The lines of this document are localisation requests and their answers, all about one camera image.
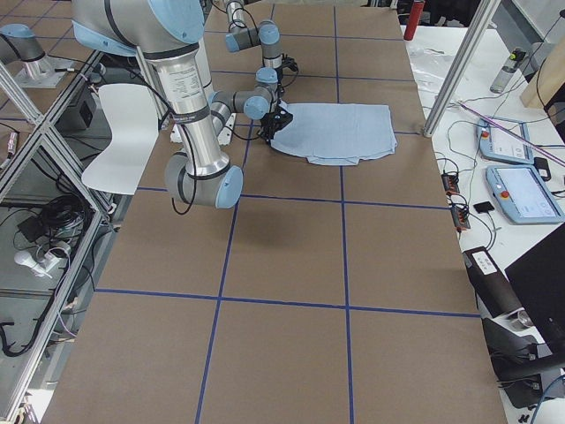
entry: white table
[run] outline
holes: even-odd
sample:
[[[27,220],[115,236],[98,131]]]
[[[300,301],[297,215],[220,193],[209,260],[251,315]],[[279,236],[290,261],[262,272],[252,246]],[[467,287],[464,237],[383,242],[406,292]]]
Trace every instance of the white table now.
[[[412,70],[418,83],[418,93],[424,112],[427,114],[429,108],[433,105],[434,97],[439,92],[441,86],[441,78],[445,77],[451,61],[465,35],[465,28],[451,27],[432,27],[421,26],[418,28],[414,40],[406,42],[406,48],[411,58]],[[505,47],[502,39],[494,29],[486,30],[482,42],[479,44],[477,51],[468,66],[463,79],[456,90],[457,100],[468,100],[479,97],[495,97],[491,93],[489,87],[493,82],[496,74],[500,70],[502,64],[509,55],[509,51]],[[509,82],[507,90],[514,86],[514,83],[524,81],[524,77],[517,72],[513,79]],[[533,121],[546,117],[543,110],[526,109],[520,102],[519,96],[526,87],[526,83],[521,84],[515,91],[499,98],[477,100],[469,102],[468,105],[474,110],[479,111],[483,115],[492,115],[497,111],[497,117],[507,117],[515,120]],[[471,113],[460,108],[450,108],[446,111],[443,119],[433,135],[433,147],[438,152],[437,157],[447,157],[455,161],[460,170],[468,170],[473,168],[473,161],[458,155],[451,151],[448,147],[448,129],[455,121],[464,120],[476,123],[478,119]],[[555,131],[554,126],[549,119],[540,122],[528,124],[530,140],[540,145],[558,145],[563,144],[559,135]],[[451,147],[470,157],[474,157],[477,152],[476,126],[471,124],[459,123],[455,124],[450,132],[452,141]],[[565,149],[552,149],[552,154],[565,158]],[[490,250],[497,264],[501,269],[505,269],[515,259],[525,253],[532,246],[536,245],[547,234],[553,231],[558,225],[515,225],[505,217],[492,198],[491,190],[486,183],[485,168],[488,165],[496,164],[483,159],[480,154],[477,155],[477,167],[474,171],[462,172],[459,176],[459,188],[461,194],[467,199],[470,205],[481,201],[491,201],[496,210],[491,212],[491,216],[495,222],[497,231],[497,239]],[[445,161],[438,161],[440,170],[444,169]],[[556,163],[549,163],[552,179],[547,186],[552,191],[565,189],[563,177],[565,176],[565,168]],[[446,170],[454,170],[455,167],[445,164]],[[565,201],[561,201],[561,207],[565,208]],[[483,214],[480,216],[486,224],[491,226],[488,218]],[[460,238],[460,247],[462,251],[477,246],[486,246],[489,240],[489,233],[486,227],[477,221],[476,218],[470,217],[471,229],[464,231]],[[498,323],[508,328],[506,320],[499,318]],[[532,334],[541,341],[541,336],[535,329],[528,329],[517,333],[519,336]],[[531,411],[527,409],[516,409],[510,404],[508,397],[501,390],[502,403],[507,414],[508,423],[515,423],[522,414],[529,414]],[[536,424],[562,424],[565,417],[565,399],[555,399],[546,402],[541,407]]]

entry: sticker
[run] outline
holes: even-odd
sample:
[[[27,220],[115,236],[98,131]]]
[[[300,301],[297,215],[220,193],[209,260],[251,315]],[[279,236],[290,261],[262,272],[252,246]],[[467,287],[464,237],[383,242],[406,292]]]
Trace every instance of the sticker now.
[[[476,252],[473,254],[473,259],[477,263],[478,267],[483,274],[488,276],[489,274],[493,274],[497,271],[496,267],[494,266],[491,258],[488,257],[486,252]]]
[[[160,73],[159,77],[167,98],[172,102],[182,102],[203,93],[196,66],[178,72]]]

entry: tablet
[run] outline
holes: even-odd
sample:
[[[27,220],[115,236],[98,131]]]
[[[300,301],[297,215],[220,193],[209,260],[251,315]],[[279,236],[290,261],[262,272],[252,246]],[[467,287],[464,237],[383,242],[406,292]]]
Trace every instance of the tablet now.
[[[492,120],[522,138],[530,140],[526,123],[501,117],[493,117]],[[533,164],[533,152],[530,146],[491,126],[483,119],[478,121],[477,136],[478,149],[486,159],[505,163]]]
[[[533,166],[489,166],[486,181],[513,223],[565,222],[565,215]]]

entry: blue cable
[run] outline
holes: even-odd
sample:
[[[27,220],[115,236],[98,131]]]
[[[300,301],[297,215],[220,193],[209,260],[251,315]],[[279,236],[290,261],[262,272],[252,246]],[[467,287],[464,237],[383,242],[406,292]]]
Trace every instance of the blue cable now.
[[[543,394],[541,395],[541,398],[539,399],[538,405],[536,406],[536,410],[533,412],[533,415],[531,416],[530,424],[534,424],[534,421],[536,420],[536,417],[538,416],[539,408],[541,407],[541,404],[543,403],[543,401],[546,400],[547,392],[560,380],[565,380],[565,375],[560,375],[559,377],[557,377],[544,390]]]

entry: water bottle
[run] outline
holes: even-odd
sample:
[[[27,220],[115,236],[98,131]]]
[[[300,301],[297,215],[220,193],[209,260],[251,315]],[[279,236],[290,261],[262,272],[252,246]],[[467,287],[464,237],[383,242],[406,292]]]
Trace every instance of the water bottle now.
[[[515,48],[510,56],[502,66],[501,70],[491,85],[491,91],[496,94],[500,94],[504,91],[508,85],[512,75],[518,70],[518,67],[526,57],[526,52],[519,47]]]

